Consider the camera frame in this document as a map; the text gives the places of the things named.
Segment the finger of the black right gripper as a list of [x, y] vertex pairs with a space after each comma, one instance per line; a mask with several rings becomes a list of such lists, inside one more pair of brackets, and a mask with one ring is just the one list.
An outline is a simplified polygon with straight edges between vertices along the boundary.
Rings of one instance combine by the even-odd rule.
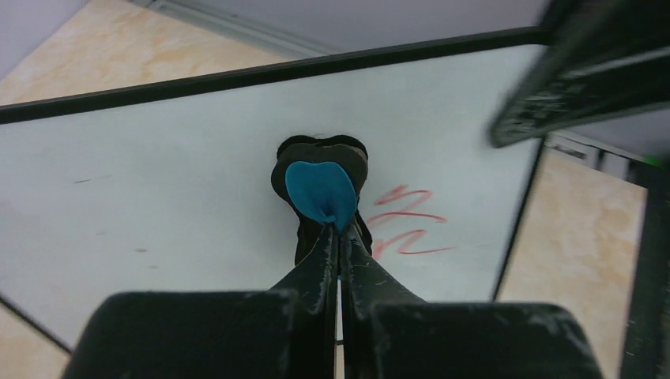
[[496, 148], [669, 106], [669, 1], [551, 1], [551, 44], [491, 123]]

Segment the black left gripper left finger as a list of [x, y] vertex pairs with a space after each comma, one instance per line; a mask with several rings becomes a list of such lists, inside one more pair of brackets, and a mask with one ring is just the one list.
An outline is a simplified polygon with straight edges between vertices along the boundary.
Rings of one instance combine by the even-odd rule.
[[337, 230], [264, 291], [125, 292], [94, 312], [66, 378], [332, 378]]

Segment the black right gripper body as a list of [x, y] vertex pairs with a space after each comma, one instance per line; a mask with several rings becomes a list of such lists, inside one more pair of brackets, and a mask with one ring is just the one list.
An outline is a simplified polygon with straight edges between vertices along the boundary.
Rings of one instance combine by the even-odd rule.
[[669, 169], [635, 163], [630, 181], [647, 193], [619, 376], [668, 378]]

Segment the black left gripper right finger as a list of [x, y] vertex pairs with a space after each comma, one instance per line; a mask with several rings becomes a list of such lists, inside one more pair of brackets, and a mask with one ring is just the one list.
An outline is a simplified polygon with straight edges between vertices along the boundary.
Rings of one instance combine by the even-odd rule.
[[339, 247], [348, 378], [599, 378], [574, 316], [549, 303], [427, 302], [365, 250]]

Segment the blue felt eraser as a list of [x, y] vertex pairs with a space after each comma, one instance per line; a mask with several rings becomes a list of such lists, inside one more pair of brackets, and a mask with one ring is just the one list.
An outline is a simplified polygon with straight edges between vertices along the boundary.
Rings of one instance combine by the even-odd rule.
[[326, 224], [340, 233], [355, 227], [372, 253], [372, 236], [359, 213], [367, 175], [367, 149], [354, 137], [295, 135], [280, 144], [271, 185], [299, 219], [296, 264], [312, 251]]

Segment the black framed whiteboard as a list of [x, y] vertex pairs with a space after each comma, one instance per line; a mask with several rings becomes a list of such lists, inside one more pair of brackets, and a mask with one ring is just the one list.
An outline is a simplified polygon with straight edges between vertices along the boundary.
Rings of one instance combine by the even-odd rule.
[[279, 145], [365, 145], [375, 257], [429, 301], [490, 301], [541, 143], [487, 128], [544, 50], [519, 28], [1, 109], [1, 294], [66, 348], [122, 291], [265, 289], [297, 219]]

